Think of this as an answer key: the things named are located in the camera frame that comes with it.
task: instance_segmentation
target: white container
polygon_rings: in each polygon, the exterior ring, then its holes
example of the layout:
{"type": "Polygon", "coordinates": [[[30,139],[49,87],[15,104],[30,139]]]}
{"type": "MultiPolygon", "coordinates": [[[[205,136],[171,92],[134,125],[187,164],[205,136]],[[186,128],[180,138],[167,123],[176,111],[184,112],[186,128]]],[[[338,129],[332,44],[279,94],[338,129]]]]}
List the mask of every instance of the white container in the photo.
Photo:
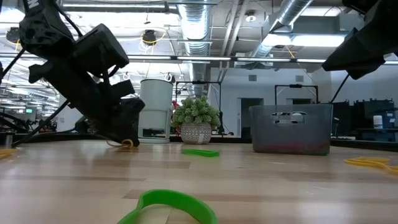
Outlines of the white container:
{"type": "Polygon", "coordinates": [[[383,117],[381,115],[373,116],[373,128],[382,129],[383,128],[383,117]]]}
{"type": "Polygon", "coordinates": [[[172,98],[172,83],[156,79],[141,81],[140,99],[145,107],[139,114],[139,138],[143,138],[143,129],[163,129],[164,139],[169,140],[172,98]]]}

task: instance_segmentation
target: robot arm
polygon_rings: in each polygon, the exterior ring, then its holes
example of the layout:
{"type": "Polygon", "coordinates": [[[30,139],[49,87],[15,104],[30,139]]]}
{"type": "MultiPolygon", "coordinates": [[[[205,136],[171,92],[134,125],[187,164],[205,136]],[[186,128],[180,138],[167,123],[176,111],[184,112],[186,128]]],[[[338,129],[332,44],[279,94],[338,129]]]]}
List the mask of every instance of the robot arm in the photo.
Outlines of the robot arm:
{"type": "Polygon", "coordinates": [[[346,70],[352,79],[377,70],[384,55],[398,54],[397,0],[343,0],[346,7],[364,14],[365,26],[353,29],[345,41],[328,57],[326,71],[346,70]]]}
{"type": "Polygon", "coordinates": [[[121,100],[135,93],[129,80],[109,83],[109,77],[129,63],[111,31],[100,24],[75,41],[59,16],[55,0],[24,0],[24,6],[25,18],[19,23],[21,45],[47,59],[43,65],[29,67],[29,82],[45,78],[99,135],[116,142],[131,139],[138,146],[133,124],[145,104],[138,98],[121,100]],[[104,82],[97,84],[89,72],[104,82]]]}

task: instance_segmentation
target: door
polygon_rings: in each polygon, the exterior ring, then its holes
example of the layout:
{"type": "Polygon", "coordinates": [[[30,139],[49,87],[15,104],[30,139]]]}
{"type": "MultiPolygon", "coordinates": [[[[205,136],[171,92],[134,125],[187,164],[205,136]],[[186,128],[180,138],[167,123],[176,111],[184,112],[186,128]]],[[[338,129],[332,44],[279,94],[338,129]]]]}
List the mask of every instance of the door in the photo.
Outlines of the door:
{"type": "Polygon", "coordinates": [[[238,137],[251,138],[250,135],[250,112],[251,106],[264,105],[263,98],[240,98],[238,100],[238,137]]]}

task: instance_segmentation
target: flower pot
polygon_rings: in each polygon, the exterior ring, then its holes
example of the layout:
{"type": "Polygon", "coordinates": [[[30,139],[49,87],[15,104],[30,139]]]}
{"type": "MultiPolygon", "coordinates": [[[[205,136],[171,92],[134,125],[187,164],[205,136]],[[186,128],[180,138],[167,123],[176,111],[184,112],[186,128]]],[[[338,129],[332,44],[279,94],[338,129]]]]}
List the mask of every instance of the flower pot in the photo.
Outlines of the flower pot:
{"type": "Polygon", "coordinates": [[[211,126],[209,123],[183,123],[181,138],[187,144],[207,144],[211,139],[211,126]]]}

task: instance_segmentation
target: plastic container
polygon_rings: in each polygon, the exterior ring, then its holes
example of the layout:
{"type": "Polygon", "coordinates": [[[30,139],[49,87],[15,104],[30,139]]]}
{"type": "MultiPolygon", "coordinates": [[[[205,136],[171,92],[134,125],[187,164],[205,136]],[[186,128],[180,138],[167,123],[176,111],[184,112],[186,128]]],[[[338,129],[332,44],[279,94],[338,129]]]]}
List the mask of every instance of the plastic container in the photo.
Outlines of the plastic container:
{"type": "Polygon", "coordinates": [[[140,99],[145,103],[139,114],[138,137],[143,143],[167,143],[170,136],[170,122],[173,98],[173,84],[165,80],[145,79],[141,81],[140,99]],[[144,130],[163,131],[164,138],[144,138],[144,130]]]}
{"type": "Polygon", "coordinates": [[[327,155],[333,105],[251,106],[255,152],[327,155]]]}
{"type": "Polygon", "coordinates": [[[374,129],[383,129],[383,117],[381,115],[373,116],[373,128],[374,129]]]}

